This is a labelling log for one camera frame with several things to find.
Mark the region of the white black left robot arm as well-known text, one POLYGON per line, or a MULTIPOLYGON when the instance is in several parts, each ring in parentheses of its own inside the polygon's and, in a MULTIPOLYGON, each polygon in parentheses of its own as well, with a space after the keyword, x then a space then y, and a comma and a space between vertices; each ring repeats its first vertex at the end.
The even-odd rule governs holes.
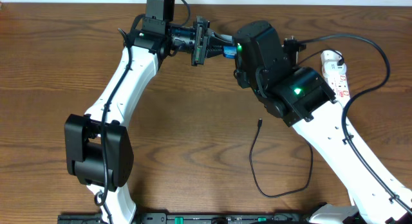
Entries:
POLYGON ((64 124, 66 163, 94 195, 99 214, 61 214, 58 223, 134 223, 137 207, 129 193, 134 154, 128 127, 138 101, 163 60, 179 51, 192 65, 223 54, 232 37, 209 28, 197 17, 191 27, 139 15, 129 33, 121 30, 124 49, 117 70, 98 100, 83 115, 64 124))

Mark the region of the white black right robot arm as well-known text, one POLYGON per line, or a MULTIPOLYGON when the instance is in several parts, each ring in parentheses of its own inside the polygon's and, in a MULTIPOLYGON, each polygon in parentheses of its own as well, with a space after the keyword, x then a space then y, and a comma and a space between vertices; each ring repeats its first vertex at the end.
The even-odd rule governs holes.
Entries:
POLYGON ((280 41, 266 21, 240 28, 234 76, 250 88, 267 111, 315 148, 344 184, 353 205, 326 204, 303 217, 305 223, 410 223, 411 190, 376 157, 348 120, 350 103, 337 100, 329 80, 337 66, 318 73, 297 61, 305 41, 280 41))

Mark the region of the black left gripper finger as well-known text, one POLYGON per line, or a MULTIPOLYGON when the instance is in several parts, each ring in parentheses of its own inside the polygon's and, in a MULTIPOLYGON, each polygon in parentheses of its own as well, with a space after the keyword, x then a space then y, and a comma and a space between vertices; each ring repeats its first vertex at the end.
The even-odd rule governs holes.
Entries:
POLYGON ((218 34, 211 30, 209 35, 209 45, 211 46, 233 46, 231 35, 218 34))
POLYGON ((212 57, 216 57, 216 56, 222 55, 223 52, 224 50, 222 46, 210 46, 210 47, 207 47, 206 49, 205 58, 209 59, 212 57))

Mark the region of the blue Galaxy smartphone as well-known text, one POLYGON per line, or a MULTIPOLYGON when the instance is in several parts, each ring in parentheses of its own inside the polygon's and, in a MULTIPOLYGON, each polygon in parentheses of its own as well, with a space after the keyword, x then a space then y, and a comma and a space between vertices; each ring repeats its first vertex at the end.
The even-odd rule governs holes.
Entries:
POLYGON ((235 59, 238 49, 235 46, 224 46, 223 56, 228 59, 235 59))

